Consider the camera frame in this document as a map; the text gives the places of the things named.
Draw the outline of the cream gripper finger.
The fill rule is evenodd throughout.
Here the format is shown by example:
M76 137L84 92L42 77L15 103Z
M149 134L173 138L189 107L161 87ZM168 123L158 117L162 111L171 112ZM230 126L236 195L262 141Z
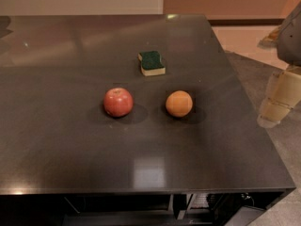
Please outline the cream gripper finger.
M263 128L273 128L301 101L301 67L289 66L269 78L265 98L261 102L257 122Z

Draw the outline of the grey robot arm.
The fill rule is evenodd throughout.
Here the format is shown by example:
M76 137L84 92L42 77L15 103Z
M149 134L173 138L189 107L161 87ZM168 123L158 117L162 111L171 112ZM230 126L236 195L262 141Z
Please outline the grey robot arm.
M261 102L258 124L273 128L301 101L301 2L283 21L277 32L277 57L288 64L268 81Z

